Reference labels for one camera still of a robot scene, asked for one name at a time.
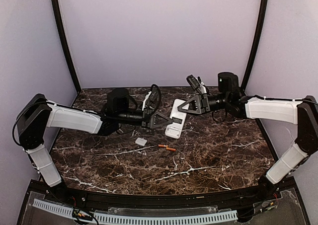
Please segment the white battery cover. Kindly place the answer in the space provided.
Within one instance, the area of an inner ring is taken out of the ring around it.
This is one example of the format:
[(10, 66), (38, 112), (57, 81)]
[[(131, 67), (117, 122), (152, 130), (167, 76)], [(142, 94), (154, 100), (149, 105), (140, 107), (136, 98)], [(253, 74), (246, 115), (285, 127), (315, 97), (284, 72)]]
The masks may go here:
[(145, 146), (147, 143), (147, 140), (143, 139), (143, 138), (137, 138), (135, 140), (135, 143), (139, 146)]

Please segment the white red remote control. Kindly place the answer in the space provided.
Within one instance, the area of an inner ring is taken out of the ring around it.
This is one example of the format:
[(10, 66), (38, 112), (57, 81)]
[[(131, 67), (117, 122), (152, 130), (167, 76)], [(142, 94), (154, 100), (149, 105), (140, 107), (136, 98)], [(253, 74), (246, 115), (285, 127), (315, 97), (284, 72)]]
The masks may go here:
[(183, 126), (186, 120), (187, 113), (180, 112), (178, 106), (184, 103), (184, 100), (175, 99), (173, 102), (170, 118), (172, 119), (172, 124), (167, 125), (165, 129), (165, 135), (173, 138), (179, 139), (183, 130)]

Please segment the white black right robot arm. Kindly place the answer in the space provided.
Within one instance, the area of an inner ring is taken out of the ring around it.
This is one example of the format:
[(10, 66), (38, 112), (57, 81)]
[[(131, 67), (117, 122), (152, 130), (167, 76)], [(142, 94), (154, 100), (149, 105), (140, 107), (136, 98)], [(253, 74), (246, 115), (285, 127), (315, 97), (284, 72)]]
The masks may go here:
[(193, 75), (186, 78), (197, 93), (178, 107), (178, 111), (202, 115), (224, 109), (241, 119), (260, 120), (271, 142), (288, 141), (275, 150), (280, 158), (260, 179), (260, 184), (277, 185), (284, 177), (318, 151), (318, 103), (313, 96), (301, 99), (244, 95), (234, 73), (218, 74), (218, 93), (210, 95), (204, 82)]

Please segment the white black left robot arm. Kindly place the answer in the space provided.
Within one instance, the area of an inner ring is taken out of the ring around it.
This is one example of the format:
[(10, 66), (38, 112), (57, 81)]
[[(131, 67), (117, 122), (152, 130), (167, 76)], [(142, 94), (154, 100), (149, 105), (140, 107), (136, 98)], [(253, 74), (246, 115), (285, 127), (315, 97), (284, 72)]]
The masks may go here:
[(45, 146), (47, 128), (109, 136), (122, 125), (146, 129), (168, 126), (173, 120), (159, 112), (161, 99), (161, 91), (155, 84), (141, 105), (128, 89), (115, 88), (107, 94), (106, 103), (97, 112), (61, 105), (39, 93), (18, 114), (12, 127), (12, 139), (28, 154), (45, 183), (56, 187), (64, 181)]

